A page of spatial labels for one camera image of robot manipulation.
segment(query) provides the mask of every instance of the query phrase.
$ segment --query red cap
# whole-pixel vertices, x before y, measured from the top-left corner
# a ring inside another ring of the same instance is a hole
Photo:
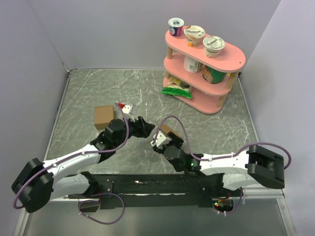
[[[124,105],[123,103],[121,103],[121,102],[119,102],[118,105],[120,106],[121,109],[124,108],[124,106],[125,106],[125,105]]]

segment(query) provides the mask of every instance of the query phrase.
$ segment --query green container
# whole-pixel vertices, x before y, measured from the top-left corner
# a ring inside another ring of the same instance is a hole
[[[202,76],[209,83],[217,84],[224,80],[226,73],[220,72],[215,69],[212,69],[211,67],[205,66],[205,70],[203,71]]]

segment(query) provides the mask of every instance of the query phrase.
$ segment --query shelf tier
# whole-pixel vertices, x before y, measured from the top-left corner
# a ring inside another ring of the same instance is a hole
[[[239,71],[246,62],[246,57],[242,50],[227,42],[225,42],[225,47],[221,50],[218,57],[208,58],[204,53],[203,43],[197,47],[190,47],[186,44],[184,32],[178,38],[174,38],[167,31],[165,41],[170,48],[221,72]]]
[[[210,84],[202,76],[204,66],[198,73],[189,73],[184,69],[184,58],[185,55],[180,53],[173,53],[172,59],[168,59],[166,57],[164,59],[165,70],[171,75],[174,75],[175,77],[181,79],[196,89],[203,91],[206,94],[212,96],[222,96],[229,93],[230,89],[226,88],[226,83],[229,78],[228,75],[221,83]]]
[[[168,82],[168,79],[165,77],[163,80],[163,86],[165,87]],[[205,114],[214,114],[221,110],[222,106],[217,107],[219,97],[209,96],[202,91],[192,87],[191,88],[192,99],[188,99],[181,96],[175,96],[188,105],[194,107],[198,111]]]

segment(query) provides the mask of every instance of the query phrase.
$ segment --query white wall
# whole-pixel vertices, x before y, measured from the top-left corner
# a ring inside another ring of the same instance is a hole
[[[299,236],[314,235],[315,1],[282,0],[242,74],[259,139],[293,156],[284,193]]]
[[[161,68],[181,17],[249,57],[280,0],[29,0],[68,69]]]
[[[19,210],[11,184],[43,159],[67,73],[26,0],[0,2],[0,229],[13,234]]]

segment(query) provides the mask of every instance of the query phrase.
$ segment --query gray marble tabletop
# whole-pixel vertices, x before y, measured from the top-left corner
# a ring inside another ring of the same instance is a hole
[[[223,108],[206,115],[173,96],[161,94],[164,70],[74,70],[69,77],[47,159],[76,151],[93,140],[99,133],[94,127],[94,107],[116,101],[135,104],[136,116],[156,126],[168,114],[180,117],[195,153],[231,153],[255,141],[238,81]],[[117,108],[115,113],[122,117]],[[174,119],[166,124],[183,136]],[[132,137],[114,156],[83,170],[93,174],[175,173],[172,165],[152,150],[150,140]]]

